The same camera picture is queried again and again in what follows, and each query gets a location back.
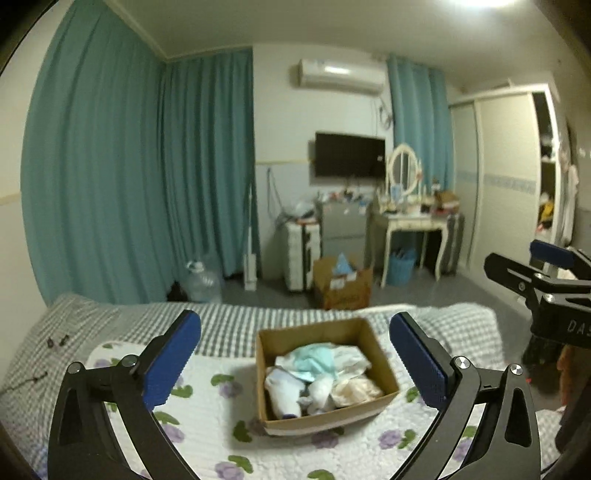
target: ceiling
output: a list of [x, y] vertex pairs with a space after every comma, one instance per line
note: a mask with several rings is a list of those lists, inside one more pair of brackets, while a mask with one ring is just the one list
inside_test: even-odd
[[393, 52], [441, 68], [460, 88], [537, 71], [553, 72], [563, 88], [589, 82], [530, 0], [500, 9], [453, 0], [105, 1], [169, 60], [253, 43], [314, 43]]

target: ceiling light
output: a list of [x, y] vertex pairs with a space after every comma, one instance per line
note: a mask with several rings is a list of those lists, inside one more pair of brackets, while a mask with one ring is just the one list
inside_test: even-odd
[[519, 0], [454, 0], [455, 3], [466, 7], [499, 8], [516, 4]]

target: air conditioner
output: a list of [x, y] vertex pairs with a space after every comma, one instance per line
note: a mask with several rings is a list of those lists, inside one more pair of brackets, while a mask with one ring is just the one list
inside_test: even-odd
[[386, 70], [379, 65], [341, 63], [327, 60], [300, 60], [300, 86], [380, 94], [386, 85]]

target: cable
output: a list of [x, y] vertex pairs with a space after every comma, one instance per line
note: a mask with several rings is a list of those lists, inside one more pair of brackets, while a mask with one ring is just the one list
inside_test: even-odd
[[[275, 193], [275, 197], [277, 198], [277, 202], [279, 203], [279, 208], [281, 209], [277, 217], [275, 217], [271, 213], [271, 189]], [[283, 224], [287, 223], [289, 220], [292, 220], [292, 217], [286, 214], [285, 209], [283, 208], [281, 196], [279, 195], [279, 190], [277, 190], [275, 174], [273, 173], [271, 167], [267, 169], [267, 213], [269, 214], [269, 218], [271, 218], [271, 220], [275, 224], [276, 229], [283, 226]]]
[[394, 114], [390, 113], [388, 107], [386, 106], [386, 102], [384, 102], [384, 99], [381, 95], [379, 96], [379, 100], [382, 102], [382, 105], [379, 108], [379, 121], [384, 127], [384, 130], [389, 130], [392, 124], [394, 123]]
[[39, 380], [42, 380], [47, 375], [48, 375], [48, 373], [47, 373], [47, 370], [46, 370], [39, 377], [27, 378], [26, 380], [23, 380], [22, 382], [17, 383], [16, 385], [14, 385], [12, 387], [5, 387], [2, 390], [0, 390], [0, 397], [2, 397], [3, 395], [5, 395], [8, 392], [14, 392], [15, 390], [18, 390], [19, 388], [24, 387], [28, 383], [36, 384], [37, 382], [39, 382]]

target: sliding wardrobe door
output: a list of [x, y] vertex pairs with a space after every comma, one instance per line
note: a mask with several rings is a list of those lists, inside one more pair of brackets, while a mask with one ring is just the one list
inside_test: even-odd
[[[480, 189], [470, 270], [491, 252], [528, 264], [540, 196], [540, 135], [531, 93], [477, 100]], [[506, 297], [507, 290], [497, 286]]]
[[464, 235], [459, 264], [467, 267], [478, 203], [478, 137], [476, 135], [476, 112], [474, 103], [454, 106], [452, 112], [454, 190], [460, 197], [465, 216]]

